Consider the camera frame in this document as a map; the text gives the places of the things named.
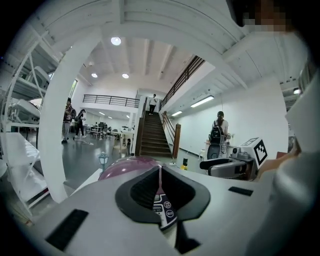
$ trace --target person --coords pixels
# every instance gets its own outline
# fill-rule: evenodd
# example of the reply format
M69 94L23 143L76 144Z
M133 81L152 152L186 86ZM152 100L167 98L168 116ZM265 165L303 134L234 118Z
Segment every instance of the person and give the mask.
M82 138L85 138L86 135L84 135L84 125L82 121L85 121L86 118L84 117L84 113L86 113L85 109L81 109L80 113L75 118L75 138L78 138L79 130L81 130Z
M149 112L149 116L153 116L154 115L154 111L155 111L155 107L157 105L157 100L155 99L156 95L153 95L153 98L150 100L150 112Z
M220 131L222 131L223 133L222 135L224 135L224 137L226 138L226 136L228 135L229 123L227 122L227 120L224 120L225 114L222 111L219 111L216 116L217 119L213 121L212 127L218 126L220 128Z
M69 128L71 125L71 112L73 108L71 105L71 98L68 98L66 101L65 105L65 110L64 110L64 116L63 116L63 125L62 125L62 135L63 135L63 140L61 141L62 144L68 143L68 136L69 136Z

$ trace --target white ceiling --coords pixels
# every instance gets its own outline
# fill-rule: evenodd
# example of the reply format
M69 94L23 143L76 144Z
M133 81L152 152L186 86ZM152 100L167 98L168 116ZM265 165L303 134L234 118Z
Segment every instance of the white ceiling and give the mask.
M287 106L296 97L293 88L308 55L293 33L251 38L256 28L238 27L225 0L52 0L29 23L39 35L47 33L47 42L62 53L97 27L102 35L117 36L121 28L131 35L122 37L120 46L103 36L85 63L86 71L82 69L89 82L93 81L91 73L101 78L119 74L119 79L122 73L129 73L172 83L195 54L216 67L206 85L214 93L246 88L261 77L276 75ZM136 29L138 25L145 29ZM32 42L25 37L15 42L13 48L18 51L13 50L12 55L16 59L21 59Z
M94 114L96 116L102 117L102 118L107 118L107 117L111 117L113 119L121 119L121 120L129 120L129 118L127 116L130 117L130 113L129 112L122 112L122 111L116 111L116 110L106 110L106 109L98 109L98 108L86 108L85 109L86 112Z

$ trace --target black slot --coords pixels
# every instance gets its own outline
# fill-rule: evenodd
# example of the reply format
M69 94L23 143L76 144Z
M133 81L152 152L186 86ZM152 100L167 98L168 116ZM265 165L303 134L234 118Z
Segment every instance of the black slot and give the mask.
M49 235L46 241L57 249L63 251L72 237L80 228L88 212L84 210L74 209L60 225Z
M249 189L244 189L244 188L240 188L240 187L236 187L236 186L232 186L228 189L231 192L235 192L241 195L245 195L248 197L251 197L252 193L254 192L253 190L249 190Z

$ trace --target wooden stairs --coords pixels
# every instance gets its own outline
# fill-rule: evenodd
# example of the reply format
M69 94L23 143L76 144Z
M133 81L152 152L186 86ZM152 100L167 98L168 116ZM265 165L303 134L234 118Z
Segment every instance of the wooden stairs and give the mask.
M141 156L159 156L172 158L158 113L145 112L141 142Z

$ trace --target woman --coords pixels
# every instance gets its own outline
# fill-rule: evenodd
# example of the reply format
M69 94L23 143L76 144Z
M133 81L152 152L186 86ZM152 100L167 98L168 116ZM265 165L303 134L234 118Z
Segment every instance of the woman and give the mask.
M223 132L223 135L226 137L228 135L229 123L224 120L225 114L222 111L219 111L217 114L217 119L214 120L212 127L220 127L220 131Z
M84 135L84 126L82 123L82 121L86 120L86 118L84 117L84 113L86 113L86 110L81 109L80 113L74 119L74 121L75 121L75 138L78 138L79 130L81 130L82 138L86 137L86 135Z

